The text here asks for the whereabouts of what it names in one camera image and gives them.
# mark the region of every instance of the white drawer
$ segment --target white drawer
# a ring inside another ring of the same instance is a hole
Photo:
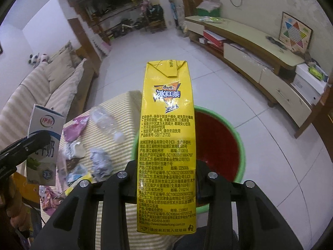
[[[204,35],[204,29],[205,29],[205,26],[201,25],[201,24],[196,24],[196,23],[193,23],[191,21],[185,21],[185,24],[186,24],[186,27],[192,31],[192,32],[195,32],[199,35]]]
[[[238,50],[237,48],[227,43],[224,43],[223,46],[224,58],[229,60],[235,66],[239,67],[242,71],[244,71],[247,75],[249,75],[258,83],[261,73],[264,69],[266,69],[266,67],[255,61],[246,53]]]
[[[260,84],[281,104],[299,127],[310,115],[310,107],[271,70],[263,71]]]

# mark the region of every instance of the white tile floor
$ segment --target white tile floor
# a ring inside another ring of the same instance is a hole
[[[310,249],[333,215],[333,168],[311,125],[298,139],[295,123],[251,83],[175,30],[134,31],[112,42],[94,80],[87,109],[129,90],[141,90],[147,61],[186,60],[194,104],[231,122],[246,151],[243,180],[254,180]],[[199,217],[203,224],[206,217]]]

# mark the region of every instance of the plastic bucket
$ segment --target plastic bucket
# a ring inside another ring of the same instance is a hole
[[[245,171],[243,142],[234,127],[212,110],[194,106],[196,158],[229,181],[240,183]],[[133,144],[132,159],[138,159],[139,135]],[[209,205],[196,208],[207,212]]]

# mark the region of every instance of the transparent plastic bottle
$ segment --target transparent plastic bottle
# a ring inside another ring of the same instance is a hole
[[[103,107],[93,107],[90,110],[90,118],[104,134],[111,137],[116,143],[121,144],[125,141],[125,135],[119,129],[117,121]]]

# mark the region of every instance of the silver bolt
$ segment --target silver bolt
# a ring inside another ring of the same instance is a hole
[[[118,176],[118,178],[123,179],[123,178],[127,177],[127,173],[126,173],[126,171],[120,171],[117,174],[117,176]]]
[[[253,188],[255,186],[255,183],[252,180],[248,180],[245,182],[245,185],[249,188]]]
[[[215,172],[209,172],[209,173],[208,173],[208,177],[211,178],[211,179],[216,179],[217,176],[218,176],[218,174],[215,173]]]
[[[89,180],[81,180],[80,181],[80,187],[84,188],[87,187],[89,184]]]

